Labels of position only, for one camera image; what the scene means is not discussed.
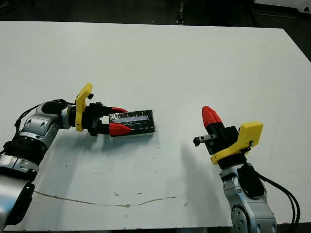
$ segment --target white tabletop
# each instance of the white tabletop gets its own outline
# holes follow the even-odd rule
[[[117,140],[59,131],[25,218],[7,230],[230,226],[220,169],[192,142],[206,134],[204,105],[226,126],[264,123],[249,162],[311,221],[311,64],[282,29],[0,22],[0,32],[1,143],[21,112],[74,101],[87,82],[93,102],[152,109],[156,126]],[[286,196],[267,190],[277,222],[290,222]]]

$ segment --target crack on table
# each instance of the crack on table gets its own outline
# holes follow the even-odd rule
[[[34,191],[35,193],[48,197],[48,198],[54,198],[54,199],[59,199],[59,200],[68,200],[68,201],[73,201],[73,202],[79,202],[82,204],[88,204],[88,205],[98,205],[98,206],[111,206],[111,207],[123,207],[123,208],[130,208],[131,206],[141,206],[153,201],[159,201],[159,200],[166,200],[166,199],[175,199],[175,198],[180,198],[183,197],[184,195],[186,195],[187,193],[189,193],[190,191],[192,191],[192,189],[190,189],[189,191],[187,191],[186,193],[184,193],[181,196],[173,196],[173,197],[166,197],[166,198],[157,198],[157,199],[152,199],[152,200],[148,200],[142,203],[138,203],[138,204],[117,204],[117,205],[110,205],[110,204],[100,204],[100,203],[94,203],[94,202],[88,202],[88,201],[82,201],[82,200],[76,200],[76,199],[69,199],[69,198],[62,198],[56,195],[49,195],[49,194],[45,194],[45,193],[41,193],[38,191]]]

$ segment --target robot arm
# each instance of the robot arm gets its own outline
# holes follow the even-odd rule
[[[59,129],[73,126],[78,131],[87,129],[91,135],[123,135],[131,131],[120,124],[102,124],[101,117],[126,110],[105,107],[99,102],[86,106],[85,98],[93,97],[91,90],[92,85],[88,83],[79,93],[76,104],[53,100],[36,106],[35,114],[25,121],[21,131],[20,120],[32,109],[17,120],[17,133],[12,141],[5,143],[4,151],[0,153],[0,232],[7,225],[22,221],[32,201],[35,189],[32,181]]]
[[[205,106],[202,109],[204,127],[209,135],[196,137],[195,146],[205,143],[211,161],[219,165],[224,193],[231,208],[234,233],[276,233],[276,219],[267,203],[263,182],[279,188],[289,198],[293,220],[288,232],[293,232],[299,222],[300,209],[294,196],[285,188],[255,172],[245,155],[259,143],[263,125],[259,122],[242,124],[239,131],[232,126],[225,128],[216,112]],[[294,223],[296,203],[297,217]]]

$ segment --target black box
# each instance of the black box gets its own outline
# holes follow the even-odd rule
[[[155,132],[155,123],[152,110],[110,114],[109,123],[122,124],[132,129],[130,133],[121,136],[138,136],[138,134],[143,136],[145,134],[151,135]]]

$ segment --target yellow bracket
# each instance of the yellow bracket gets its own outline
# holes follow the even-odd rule
[[[83,131],[82,128],[82,114],[86,109],[86,98],[91,94],[93,85],[87,83],[83,89],[79,92],[76,98],[76,131]]]
[[[240,153],[242,149],[248,148],[250,146],[251,141],[253,143],[251,144],[250,148],[257,145],[259,143],[262,128],[263,124],[260,122],[250,122],[242,124],[240,127],[237,142],[230,147],[214,154],[210,158],[212,163],[216,165],[219,160]]]

